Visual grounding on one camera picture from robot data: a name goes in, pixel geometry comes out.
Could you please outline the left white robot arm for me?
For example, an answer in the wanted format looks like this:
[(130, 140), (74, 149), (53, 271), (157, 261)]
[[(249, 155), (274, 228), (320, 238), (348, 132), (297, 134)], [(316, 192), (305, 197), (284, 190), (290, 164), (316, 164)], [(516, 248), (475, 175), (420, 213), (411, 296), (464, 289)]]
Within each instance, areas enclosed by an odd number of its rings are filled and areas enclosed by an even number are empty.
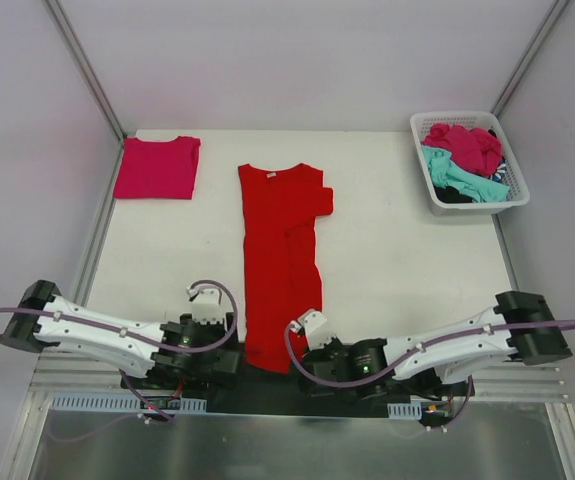
[(52, 282), (29, 287), (13, 310), (0, 344), (41, 353), (47, 348), (111, 365), (135, 387), (171, 390), (232, 389), (244, 353), (237, 334), (238, 308), (226, 287), (198, 280), (188, 289), (190, 310), (176, 320), (144, 322), (89, 310), (65, 299)]

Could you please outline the white plastic basket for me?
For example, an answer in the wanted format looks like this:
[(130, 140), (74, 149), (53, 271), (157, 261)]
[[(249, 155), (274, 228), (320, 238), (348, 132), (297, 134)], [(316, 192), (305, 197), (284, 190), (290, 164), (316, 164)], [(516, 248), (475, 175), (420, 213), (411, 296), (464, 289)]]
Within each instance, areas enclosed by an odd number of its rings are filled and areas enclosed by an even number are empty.
[[(482, 128), (487, 130), (500, 141), (503, 148), (503, 157), (506, 158), (506, 162), (508, 164), (507, 174), (501, 182), (509, 187), (509, 194), (504, 202), (445, 204), (437, 199), (421, 149), (421, 147), (424, 146), (421, 142), (429, 133), (430, 128), (435, 124), (447, 124), (450, 126), (461, 125), (466, 129)], [(420, 168), (422, 175), (424, 176), (426, 190), (429, 196), (430, 209), (433, 215), (493, 215), (510, 207), (522, 206), (529, 201), (530, 194), (516, 158), (500, 123), (489, 112), (445, 111), (417, 113), (411, 117), (410, 126), (414, 137)]]

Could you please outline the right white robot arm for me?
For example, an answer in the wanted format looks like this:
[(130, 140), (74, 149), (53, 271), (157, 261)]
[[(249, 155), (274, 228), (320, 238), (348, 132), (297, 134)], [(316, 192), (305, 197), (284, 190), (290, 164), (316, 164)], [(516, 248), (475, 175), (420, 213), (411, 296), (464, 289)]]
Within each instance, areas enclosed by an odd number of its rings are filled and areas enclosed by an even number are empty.
[(285, 335), (306, 343), (303, 356), (291, 358), (301, 390), (347, 402), (384, 396), (437, 398), (492, 365), (536, 366), (572, 355), (545, 298), (519, 291), (497, 295), (494, 306), (466, 320), (418, 335), (347, 344), (316, 310), (291, 322)]

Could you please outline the red t shirt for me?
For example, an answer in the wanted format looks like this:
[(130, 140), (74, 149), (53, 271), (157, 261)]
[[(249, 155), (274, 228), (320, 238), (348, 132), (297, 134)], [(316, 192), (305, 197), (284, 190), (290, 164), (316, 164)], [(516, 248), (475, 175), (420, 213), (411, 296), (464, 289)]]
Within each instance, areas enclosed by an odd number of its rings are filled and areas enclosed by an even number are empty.
[(286, 374), (291, 360), (283, 333), (323, 306), (316, 265), (316, 220), (333, 213), (334, 192), (307, 164), (286, 170), (238, 167), (244, 220), (246, 360)]

